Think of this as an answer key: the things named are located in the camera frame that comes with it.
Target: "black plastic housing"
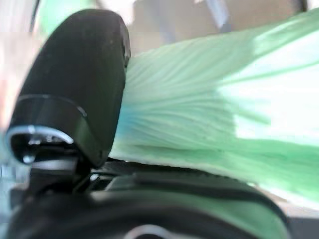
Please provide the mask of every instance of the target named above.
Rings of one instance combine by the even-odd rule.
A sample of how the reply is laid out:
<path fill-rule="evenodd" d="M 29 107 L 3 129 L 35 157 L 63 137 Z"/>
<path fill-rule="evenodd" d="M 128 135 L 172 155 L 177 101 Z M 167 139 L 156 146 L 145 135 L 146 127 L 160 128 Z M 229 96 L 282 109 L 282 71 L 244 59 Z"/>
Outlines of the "black plastic housing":
<path fill-rule="evenodd" d="M 130 58 L 119 15 L 88 9 L 49 37 L 17 99 L 6 139 L 21 162 L 42 144 L 76 148 L 98 168 L 112 148 Z"/>

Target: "green fabric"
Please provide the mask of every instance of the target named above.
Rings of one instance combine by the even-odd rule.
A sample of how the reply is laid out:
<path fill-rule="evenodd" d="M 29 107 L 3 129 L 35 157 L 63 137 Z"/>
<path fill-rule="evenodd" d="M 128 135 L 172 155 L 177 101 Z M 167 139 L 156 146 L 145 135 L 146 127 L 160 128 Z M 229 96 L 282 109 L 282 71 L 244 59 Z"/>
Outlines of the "green fabric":
<path fill-rule="evenodd" d="M 68 16 L 94 7 L 92 0 L 44 0 L 39 9 L 41 29 L 50 35 Z"/>
<path fill-rule="evenodd" d="M 319 10 L 130 60 L 111 157 L 319 202 Z"/>

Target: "green plastic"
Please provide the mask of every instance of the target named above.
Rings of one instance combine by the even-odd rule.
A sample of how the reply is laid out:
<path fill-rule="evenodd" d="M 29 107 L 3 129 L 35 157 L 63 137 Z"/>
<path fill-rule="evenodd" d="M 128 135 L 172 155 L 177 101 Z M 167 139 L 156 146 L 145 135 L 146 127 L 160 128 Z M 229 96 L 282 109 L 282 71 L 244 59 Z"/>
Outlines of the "green plastic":
<path fill-rule="evenodd" d="M 319 202 L 319 10 L 130 60 L 111 157 Z"/>

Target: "blurry background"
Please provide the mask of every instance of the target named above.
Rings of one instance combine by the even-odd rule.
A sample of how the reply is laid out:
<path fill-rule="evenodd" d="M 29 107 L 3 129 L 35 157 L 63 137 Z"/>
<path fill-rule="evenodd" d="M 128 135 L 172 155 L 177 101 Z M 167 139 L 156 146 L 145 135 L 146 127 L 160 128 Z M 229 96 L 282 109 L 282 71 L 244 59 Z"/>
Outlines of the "blurry background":
<path fill-rule="evenodd" d="M 177 41 L 278 22 L 315 7 L 319 0 L 0 0 L 0 235 L 7 220 L 8 189 L 25 176 L 8 164 L 1 132 L 39 49 L 68 15 L 84 8 L 117 12 L 128 26 L 136 55 Z M 272 197 L 296 218 L 296 238 L 316 235 L 312 230 L 318 213 Z"/>

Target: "black plastic part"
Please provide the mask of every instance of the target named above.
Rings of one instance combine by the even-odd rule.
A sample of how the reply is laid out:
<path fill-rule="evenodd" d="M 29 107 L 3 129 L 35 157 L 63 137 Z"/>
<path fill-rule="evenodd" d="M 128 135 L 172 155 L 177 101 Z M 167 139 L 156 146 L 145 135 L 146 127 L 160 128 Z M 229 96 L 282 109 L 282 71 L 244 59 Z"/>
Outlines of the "black plastic part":
<path fill-rule="evenodd" d="M 18 97 L 7 137 L 18 160 L 23 162 L 30 137 L 19 129 L 33 125 L 67 134 L 92 167 L 103 165 L 130 55 L 128 31 L 116 13 L 88 9 L 67 18 L 39 53 Z"/>
<path fill-rule="evenodd" d="M 28 202 L 17 211 L 11 219 L 6 238 L 114 239 L 124 238 L 134 227 L 152 224 L 175 234 L 201 239 L 255 239 L 209 213 L 185 205 L 176 197 L 187 195 L 104 192 L 94 197 L 44 196 Z"/>
<path fill-rule="evenodd" d="M 123 238 L 128 230 L 143 224 L 158 225 L 195 238 L 255 238 L 212 214 L 207 202 L 190 205 L 193 197 L 259 204 L 265 211 L 274 212 L 272 219 L 281 219 L 287 231 L 290 230 L 278 206 L 256 189 L 231 178 L 199 170 L 116 160 L 92 173 L 108 176 L 106 184 L 101 177 L 88 186 L 105 189 L 104 192 L 42 194 L 24 201 L 11 220 L 7 238 L 106 239 L 115 235 Z M 254 217 L 259 224 L 269 220 L 262 215 Z"/>

